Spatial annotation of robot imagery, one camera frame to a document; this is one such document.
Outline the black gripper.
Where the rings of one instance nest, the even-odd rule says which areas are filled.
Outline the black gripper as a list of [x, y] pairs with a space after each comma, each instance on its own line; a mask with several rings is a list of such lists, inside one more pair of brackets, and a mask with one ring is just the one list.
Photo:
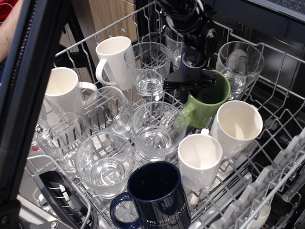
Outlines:
[[163, 89], [180, 89], [179, 100], [185, 104], [189, 90], [194, 89], [194, 98], [200, 98], [209, 87], [216, 86], [218, 73], [205, 70], [203, 65], [197, 65], [193, 56], [184, 53], [179, 68], [163, 77]]

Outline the person forearm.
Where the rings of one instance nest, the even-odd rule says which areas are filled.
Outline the person forearm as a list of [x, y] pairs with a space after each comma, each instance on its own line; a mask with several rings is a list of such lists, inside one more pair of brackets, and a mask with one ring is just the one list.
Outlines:
[[0, 26], [0, 61], [2, 62], [9, 53], [12, 44], [13, 35], [16, 30], [17, 22], [19, 19], [20, 11], [23, 1], [18, 0], [16, 4], [11, 7], [11, 11], [7, 18]]

